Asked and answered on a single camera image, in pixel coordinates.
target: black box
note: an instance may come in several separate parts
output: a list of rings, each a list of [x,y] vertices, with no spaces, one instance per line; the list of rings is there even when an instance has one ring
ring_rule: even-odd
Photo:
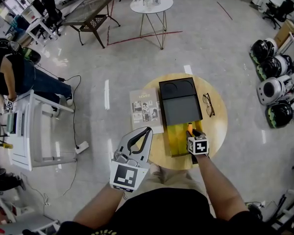
[[[202,120],[193,78],[159,82],[167,125]]]

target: blue jeans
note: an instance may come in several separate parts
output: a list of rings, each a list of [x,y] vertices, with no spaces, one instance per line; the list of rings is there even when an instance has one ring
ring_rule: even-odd
[[[23,94],[30,89],[33,89],[35,94],[55,103],[60,102],[60,97],[56,94],[63,95],[65,98],[72,96],[70,85],[47,75],[41,70],[36,69],[31,62],[24,60],[23,83],[16,93]]]

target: round wooden table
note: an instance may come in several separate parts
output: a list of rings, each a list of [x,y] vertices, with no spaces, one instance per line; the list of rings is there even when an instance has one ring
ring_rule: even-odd
[[[227,131],[227,112],[225,104],[215,90],[215,88],[210,85],[204,79],[194,75],[188,75],[185,73],[173,73],[158,77],[151,82],[149,82],[144,89],[157,88],[159,90],[159,82],[167,81],[179,78],[192,77],[195,83],[198,100],[202,112],[203,119],[201,120],[201,126],[203,132],[208,137],[210,143],[210,153],[209,156],[213,157],[219,148],[221,147],[226,131]],[[211,98],[212,106],[215,110],[215,116],[209,117],[206,109],[207,105],[203,102],[203,94],[208,93]],[[164,168],[174,169],[174,170],[186,170],[193,167],[191,155],[185,155],[180,157],[171,157],[170,147],[165,142],[165,137],[167,136],[167,128],[164,127],[165,132],[161,134],[154,134],[152,137],[151,150],[149,155],[149,160]]]

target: glass table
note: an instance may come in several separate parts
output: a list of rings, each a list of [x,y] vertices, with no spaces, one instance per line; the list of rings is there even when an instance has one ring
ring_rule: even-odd
[[[79,41],[84,45],[80,38],[81,32],[92,32],[102,48],[105,48],[102,41],[97,33],[97,29],[102,25],[102,23],[107,19],[111,18],[115,21],[118,26],[120,24],[109,15],[108,4],[112,0],[85,0],[82,2],[71,14],[69,14],[62,25],[69,25],[78,32]],[[99,12],[107,6],[107,14],[99,14]]]

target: eyeglasses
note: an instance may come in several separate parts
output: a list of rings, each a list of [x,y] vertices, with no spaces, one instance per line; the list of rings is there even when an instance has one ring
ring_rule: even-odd
[[[215,116],[215,110],[214,107],[212,107],[212,103],[211,103],[211,99],[210,99],[210,95],[204,94],[202,95],[202,100],[204,101],[204,103],[207,105],[207,109],[206,112],[209,115],[209,117],[211,118],[211,116]]]

